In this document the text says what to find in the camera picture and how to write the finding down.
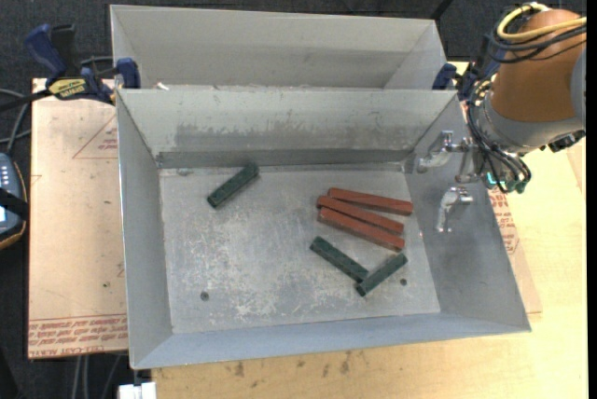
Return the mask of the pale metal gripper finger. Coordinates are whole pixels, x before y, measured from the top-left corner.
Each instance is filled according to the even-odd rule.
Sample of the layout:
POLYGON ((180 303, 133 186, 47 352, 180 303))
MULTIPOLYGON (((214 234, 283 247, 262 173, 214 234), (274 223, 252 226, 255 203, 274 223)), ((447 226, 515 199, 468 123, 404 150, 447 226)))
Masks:
POLYGON ((454 154, 462 154, 463 147, 454 142, 453 131, 441 131, 426 153, 417 160, 416 172, 445 166, 454 154))
POLYGON ((473 202, 472 195, 463 186, 451 186, 443 194, 438 211, 436 221, 436 231, 440 233, 451 232, 449 225, 450 212, 460 205, 469 205, 473 202))

